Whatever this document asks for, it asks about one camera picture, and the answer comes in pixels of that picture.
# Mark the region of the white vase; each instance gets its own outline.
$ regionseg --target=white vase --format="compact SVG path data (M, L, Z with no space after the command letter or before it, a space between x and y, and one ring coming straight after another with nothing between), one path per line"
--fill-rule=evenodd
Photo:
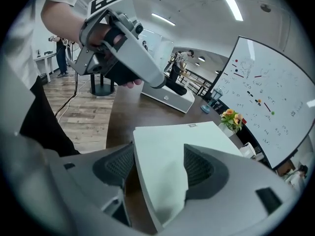
M234 131L230 130L224 123L220 123L219 129L222 130L227 137L234 135Z

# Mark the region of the glass lantern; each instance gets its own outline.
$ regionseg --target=glass lantern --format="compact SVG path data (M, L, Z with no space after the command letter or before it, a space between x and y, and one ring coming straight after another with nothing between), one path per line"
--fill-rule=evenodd
M210 112L210 108L213 107L222 96L223 92L220 88L213 89L211 100L209 101L208 105L201 106L201 110L208 114Z

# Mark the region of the black pants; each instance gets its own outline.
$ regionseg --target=black pants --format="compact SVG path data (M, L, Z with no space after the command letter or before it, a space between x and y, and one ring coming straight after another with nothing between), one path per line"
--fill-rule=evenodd
M57 122L46 98L40 77L37 78L31 92L35 95L35 100L24 119L21 135L33 138L44 148L56 151L59 156L79 154Z
M177 77L178 77L180 72L181 72L181 69L177 65L173 64L172 71L169 74L169 78L172 81L176 82L177 81Z
M60 73L65 73L67 71L67 62L65 60L65 46L62 46L57 50L56 58Z

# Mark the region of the white cable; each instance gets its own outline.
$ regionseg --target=white cable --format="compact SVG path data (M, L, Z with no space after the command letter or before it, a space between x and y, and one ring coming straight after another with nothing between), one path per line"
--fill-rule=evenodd
M73 100L79 95L80 89L81 89L82 87L84 87L85 84L86 84L87 82L89 82L89 81L90 81L90 80L87 80L87 81L78 81L78 82L83 82L84 84L83 84L83 86L81 86L81 87L78 89L77 95L76 95L73 99L71 99L71 100L68 102L67 109L66 109L66 110L64 111L64 113L59 117L58 123L59 123L60 119L63 117L63 115L68 111L69 105L70 105L71 101L73 101Z

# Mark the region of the wooden floor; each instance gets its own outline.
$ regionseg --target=wooden floor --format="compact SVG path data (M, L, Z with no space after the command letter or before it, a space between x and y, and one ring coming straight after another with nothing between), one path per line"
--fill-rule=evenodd
M74 93L74 71L68 68L69 75L57 78L59 71L51 76L51 82L44 85L48 101L54 111L66 102ZM100 78L95 77L95 84ZM58 114L57 119L65 112L59 124L73 141L75 148L81 153L101 150L106 147L106 136L110 113L112 110L115 93L110 96L98 97L90 93L90 76L79 76L78 96L71 101L69 109L67 105Z

